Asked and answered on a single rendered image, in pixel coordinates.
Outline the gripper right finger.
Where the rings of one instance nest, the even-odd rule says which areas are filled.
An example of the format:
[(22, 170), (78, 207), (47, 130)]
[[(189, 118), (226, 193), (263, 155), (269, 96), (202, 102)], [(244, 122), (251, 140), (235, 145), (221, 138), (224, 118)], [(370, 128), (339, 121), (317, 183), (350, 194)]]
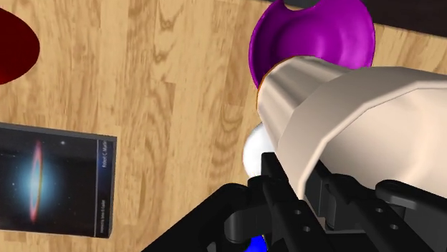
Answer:
[(339, 252), (447, 252), (447, 198), (397, 180), (369, 189), (322, 163), (306, 196)]

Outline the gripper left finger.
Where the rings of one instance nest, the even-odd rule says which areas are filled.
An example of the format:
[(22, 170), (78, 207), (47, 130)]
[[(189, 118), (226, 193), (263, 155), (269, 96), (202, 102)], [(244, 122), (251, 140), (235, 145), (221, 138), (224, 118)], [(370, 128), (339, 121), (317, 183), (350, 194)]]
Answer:
[(261, 163), (260, 176), (222, 185), (142, 252), (248, 252), (260, 235), (270, 252), (335, 252), (276, 155), (264, 153)]

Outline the dark book with galaxy cover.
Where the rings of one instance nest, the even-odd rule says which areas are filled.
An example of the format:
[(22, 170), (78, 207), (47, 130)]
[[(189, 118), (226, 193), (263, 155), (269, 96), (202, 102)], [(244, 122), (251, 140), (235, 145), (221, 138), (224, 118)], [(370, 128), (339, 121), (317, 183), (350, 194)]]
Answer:
[(109, 238), (117, 138), (0, 122), (0, 231)]

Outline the white round object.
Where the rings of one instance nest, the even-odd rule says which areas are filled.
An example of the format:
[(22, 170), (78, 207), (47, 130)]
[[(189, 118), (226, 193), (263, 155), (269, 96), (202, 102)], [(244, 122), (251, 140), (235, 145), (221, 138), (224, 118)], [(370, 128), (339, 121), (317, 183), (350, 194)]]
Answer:
[(244, 144), (242, 161), (246, 174), (250, 178), (261, 175), (261, 155), (274, 151), (272, 141), (261, 122), (251, 131)]

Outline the dark red round object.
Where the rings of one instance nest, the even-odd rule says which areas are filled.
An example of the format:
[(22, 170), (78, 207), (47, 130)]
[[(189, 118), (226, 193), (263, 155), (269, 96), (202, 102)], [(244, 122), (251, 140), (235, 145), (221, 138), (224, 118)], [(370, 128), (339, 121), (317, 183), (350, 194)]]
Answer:
[(26, 74), (37, 62), (40, 44), (22, 19), (0, 8), (0, 85)]

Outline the small blue object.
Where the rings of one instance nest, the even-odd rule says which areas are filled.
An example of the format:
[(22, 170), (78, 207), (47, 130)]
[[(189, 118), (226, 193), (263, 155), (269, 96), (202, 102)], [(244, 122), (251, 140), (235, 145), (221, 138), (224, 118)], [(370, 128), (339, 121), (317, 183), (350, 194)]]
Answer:
[(262, 235), (251, 238), (244, 252), (267, 252), (267, 244)]

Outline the beige faceted cup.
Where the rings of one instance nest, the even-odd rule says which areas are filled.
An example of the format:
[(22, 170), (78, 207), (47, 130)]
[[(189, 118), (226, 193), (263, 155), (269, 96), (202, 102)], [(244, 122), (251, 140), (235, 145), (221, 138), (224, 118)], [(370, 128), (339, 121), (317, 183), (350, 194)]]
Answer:
[(299, 198), (318, 162), (447, 198), (447, 75), (292, 57), (263, 78), (257, 110)]

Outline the purple bowl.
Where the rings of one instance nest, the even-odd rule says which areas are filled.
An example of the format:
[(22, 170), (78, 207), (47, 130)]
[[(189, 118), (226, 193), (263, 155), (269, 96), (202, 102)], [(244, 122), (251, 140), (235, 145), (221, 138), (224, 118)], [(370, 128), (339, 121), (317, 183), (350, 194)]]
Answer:
[(294, 56), (313, 56), (349, 69), (369, 67), (375, 54), (375, 27), (361, 0), (320, 0), (291, 10), (284, 0), (261, 15), (249, 42), (254, 85), (274, 65)]

